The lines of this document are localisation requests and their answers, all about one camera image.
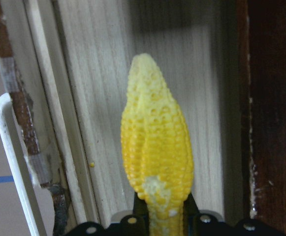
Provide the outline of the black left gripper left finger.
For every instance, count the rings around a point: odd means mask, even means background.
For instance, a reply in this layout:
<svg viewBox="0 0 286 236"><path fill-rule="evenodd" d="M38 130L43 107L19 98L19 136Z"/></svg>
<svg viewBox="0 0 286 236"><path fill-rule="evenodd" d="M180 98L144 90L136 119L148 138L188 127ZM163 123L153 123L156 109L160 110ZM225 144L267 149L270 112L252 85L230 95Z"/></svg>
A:
<svg viewBox="0 0 286 236"><path fill-rule="evenodd" d="M148 236L149 216L144 200L134 194L133 209L118 222L111 222L104 228L96 222L85 222L71 230L72 236Z"/></svg>

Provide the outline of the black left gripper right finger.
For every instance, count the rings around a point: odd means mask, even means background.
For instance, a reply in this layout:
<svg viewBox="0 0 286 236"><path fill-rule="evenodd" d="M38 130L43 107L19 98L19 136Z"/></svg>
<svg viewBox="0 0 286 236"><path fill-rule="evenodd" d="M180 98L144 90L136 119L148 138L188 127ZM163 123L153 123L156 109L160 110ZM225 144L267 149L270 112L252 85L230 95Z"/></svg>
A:
<svg viewBox="0 0 286 236"><path fill-rule="evenodd" d="M284 233L256 219L245 218L235 226L200 211L192 194L184 201L185 229L188 236L283 236Z"/></svg>

